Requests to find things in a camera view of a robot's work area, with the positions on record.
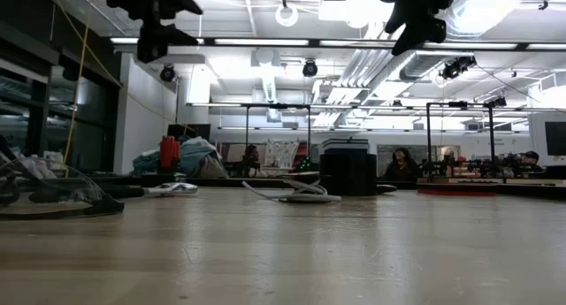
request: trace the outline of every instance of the person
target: person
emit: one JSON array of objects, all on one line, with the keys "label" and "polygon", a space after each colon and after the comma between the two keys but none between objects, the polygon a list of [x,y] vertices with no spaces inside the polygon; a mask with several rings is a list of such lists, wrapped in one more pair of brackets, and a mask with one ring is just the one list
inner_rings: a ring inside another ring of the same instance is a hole
[{"label": "person", "polygon": [[258,177],[257,173],[261,170],[261,164],[259,163],[259,152],[256,145],[250,144],[246,147],[241,163],[244,177]]},{"label": "person", "polygon": [[523,159],[521,160],[521,164],[523,166],[530,166],[531,172],[542,172],[542,168],[538,166],[540,156],[534,151],[527,151],[523,154]]},{"label": "person", "polygon": [[417,163],[405,148],[399,148],[393,153],[393,161],[387,167],[383,179],[386,181],[417,181],[421,171]]}]

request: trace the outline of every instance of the computer screen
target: computer screen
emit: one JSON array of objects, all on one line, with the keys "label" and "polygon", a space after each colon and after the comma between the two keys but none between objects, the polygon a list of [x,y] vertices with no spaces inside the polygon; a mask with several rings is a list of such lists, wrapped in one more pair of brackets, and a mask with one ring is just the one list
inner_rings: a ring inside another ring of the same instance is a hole
[{"label": "computer screen", "polygon": [[566,122],[546,122],[549,156],[566,156]]}]

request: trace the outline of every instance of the woman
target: woman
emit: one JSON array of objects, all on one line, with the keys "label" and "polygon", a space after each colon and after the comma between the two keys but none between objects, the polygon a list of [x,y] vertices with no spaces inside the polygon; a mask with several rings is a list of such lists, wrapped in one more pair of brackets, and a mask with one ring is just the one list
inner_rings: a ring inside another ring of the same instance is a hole
[{"label": "woman", "polygon": [[259,163],[259,152],[256,145],[248,145],[246,147],[244,157],[241,160],[242,174],[245,178],[248,177],[263,177],[260,172],[261,164]]},{"label": "woman", "polygon": [[387,167],[386,174],[383,176],[387,181],[417,181],[421,177],[421,171],[417,163],[411,158],[408,150],[397,149],[393,153],[393,162]]}]

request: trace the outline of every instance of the red container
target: red container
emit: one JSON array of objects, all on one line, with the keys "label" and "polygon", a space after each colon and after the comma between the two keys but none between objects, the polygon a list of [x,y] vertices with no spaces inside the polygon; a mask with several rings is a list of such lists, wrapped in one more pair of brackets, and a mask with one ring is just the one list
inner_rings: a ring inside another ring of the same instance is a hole
[{"label": "red container", "polygon": [[180,144],[172,136],[164,136],[159,146],[159,163],[162,169],[173,168],[180,158]]}]

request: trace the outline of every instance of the black speaker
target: black speaker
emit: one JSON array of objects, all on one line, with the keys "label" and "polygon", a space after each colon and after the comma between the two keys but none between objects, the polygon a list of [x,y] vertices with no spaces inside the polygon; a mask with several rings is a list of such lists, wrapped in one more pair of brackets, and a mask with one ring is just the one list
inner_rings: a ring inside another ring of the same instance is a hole
[{"label": "black speaker", "polygon": [[320,156],[321,185],[331,195],[369,196],[377,194],[378,157],[343,153]]},{"label": "black speaker", "polygon": [[165,65],[159,77],[164,82],[172,82],[175,80],[175,65]]},{"label": "black speaker", "polygon": [[305,62],[304,67],[302,68],[302,75],[304,77],[314,77],[317,76],[318,73],[318,66],[314,60],[308,60]]}]

